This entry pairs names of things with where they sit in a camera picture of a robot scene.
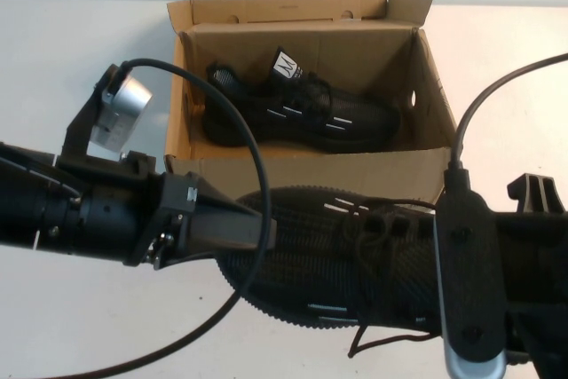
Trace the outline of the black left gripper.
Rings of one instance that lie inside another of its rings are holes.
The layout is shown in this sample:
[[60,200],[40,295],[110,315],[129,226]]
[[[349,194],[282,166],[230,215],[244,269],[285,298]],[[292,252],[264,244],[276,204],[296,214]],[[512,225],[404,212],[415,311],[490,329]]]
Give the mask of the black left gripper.
[[[139,243],[153,215],[160,180],[155,166],[155,158],[133,151],[119,161],[62,156],[58,167],[86,184],[82,194],[67,203],[59,234],[64,251],[140,265],[146,251]],[[181,196],[188,210],[153,242],[150,261],[155,271],[212,259],[212,251],[257,249],[263,223],[257,210],[193,172],[182,177]]]

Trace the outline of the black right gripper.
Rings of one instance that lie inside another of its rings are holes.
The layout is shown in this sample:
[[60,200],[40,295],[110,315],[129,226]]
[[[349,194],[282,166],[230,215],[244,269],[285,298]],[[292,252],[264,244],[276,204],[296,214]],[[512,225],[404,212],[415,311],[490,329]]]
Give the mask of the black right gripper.
[[495,215],[508,308],[510,365],[539,378],[567,376],[567,216],[551,177],[525,173],[507,185],[518,213]]

